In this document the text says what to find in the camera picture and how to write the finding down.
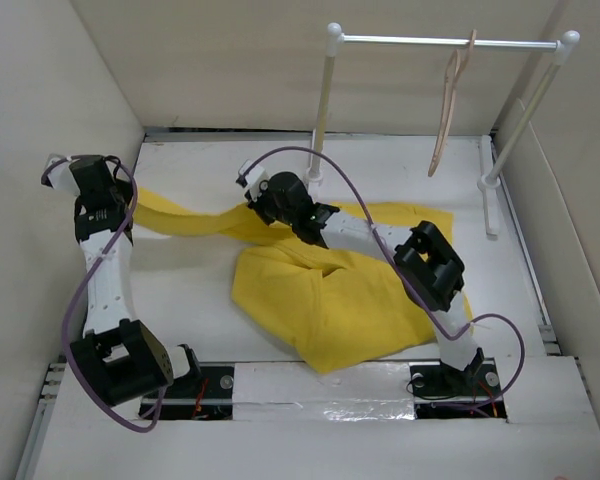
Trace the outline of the yellow trousers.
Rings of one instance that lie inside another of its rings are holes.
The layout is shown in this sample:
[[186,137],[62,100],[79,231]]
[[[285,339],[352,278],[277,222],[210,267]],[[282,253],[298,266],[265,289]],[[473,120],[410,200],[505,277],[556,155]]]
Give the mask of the yellow trousers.
[[387,263],[307,245],[286,226],[265,225],[245,204],[201,214],[142,188],[134,220],[159,234],[247,243],[237,257],[233,302],[321,374],[434,338],[433,323]]

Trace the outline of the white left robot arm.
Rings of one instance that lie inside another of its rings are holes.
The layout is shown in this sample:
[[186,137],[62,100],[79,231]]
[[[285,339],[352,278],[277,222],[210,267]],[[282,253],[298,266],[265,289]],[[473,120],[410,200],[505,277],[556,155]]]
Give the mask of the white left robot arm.
[[130,181],[117,178],[116,158],[78,155],[68,173],[77,188],[75,236],[91,277],[81,338],[70,349],[89,387],[113,407],[173,388],[192,396],[203,373],[186,344],[166,348],[138,318],[131,293],[134,198]]

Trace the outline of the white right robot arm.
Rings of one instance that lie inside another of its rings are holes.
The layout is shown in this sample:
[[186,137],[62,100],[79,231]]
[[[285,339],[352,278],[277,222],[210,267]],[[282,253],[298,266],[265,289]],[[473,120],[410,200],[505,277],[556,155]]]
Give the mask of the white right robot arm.
[[362,254],[395,267],[410,285],[410,298],[433,313],[445,387],[463,394],[477,384],[484,354],[471,334],[462,331],[468,323],[465,265],[434,223],[400,227],[357,218],[314,201],[292,172],[270,176],[257,166],[238,183],[247,206],[265,224],[280,222],[308,245]]

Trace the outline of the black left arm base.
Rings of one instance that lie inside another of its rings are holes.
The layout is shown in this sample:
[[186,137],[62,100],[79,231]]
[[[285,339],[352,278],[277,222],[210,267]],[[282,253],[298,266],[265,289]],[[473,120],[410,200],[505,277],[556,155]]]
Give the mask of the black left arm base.
[[181,344],[167,350],[174,382],[162,400],[164,421],[220,421],[233,418],[233,363],[200,363],[193,350]]

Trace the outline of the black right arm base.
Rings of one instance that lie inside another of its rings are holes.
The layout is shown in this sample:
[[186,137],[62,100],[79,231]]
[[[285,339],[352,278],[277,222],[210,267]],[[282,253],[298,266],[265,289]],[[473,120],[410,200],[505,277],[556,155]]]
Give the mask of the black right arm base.
[[463,372],[440,360],[417,360],[409,363],[409,371],[405,389],[414,398],[417,420],[507,418],[493,358]]

